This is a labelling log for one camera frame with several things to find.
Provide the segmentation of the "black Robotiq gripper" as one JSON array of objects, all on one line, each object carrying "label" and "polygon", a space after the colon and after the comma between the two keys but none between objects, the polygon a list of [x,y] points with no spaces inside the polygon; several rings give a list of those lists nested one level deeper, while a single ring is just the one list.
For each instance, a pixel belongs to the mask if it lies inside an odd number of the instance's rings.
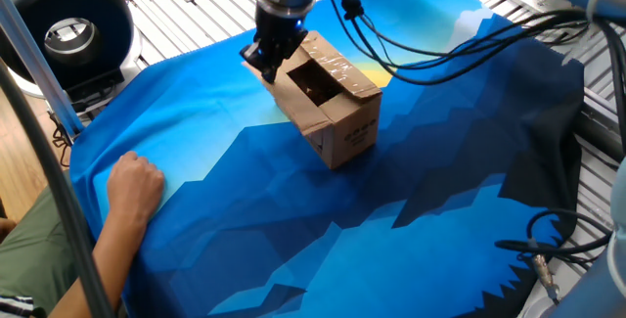
[{"label": "black Robotiq gripper", "polygon": [[292,56],[308,34],[304,17],[285,18],[257,6],[255,22],[254,42],[240,55],[265,81],[274,83],[282,61]]}]

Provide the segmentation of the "bare person hand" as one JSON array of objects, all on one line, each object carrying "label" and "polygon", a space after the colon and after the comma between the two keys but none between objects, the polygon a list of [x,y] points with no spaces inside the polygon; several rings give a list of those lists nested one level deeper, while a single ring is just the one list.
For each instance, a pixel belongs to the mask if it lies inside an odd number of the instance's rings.
[{"label": "bare person hand", "polygon": [[110,216],[146,225],[157,210],[165,177],[153,163],[135,152],[120,157],[108,180]]}]

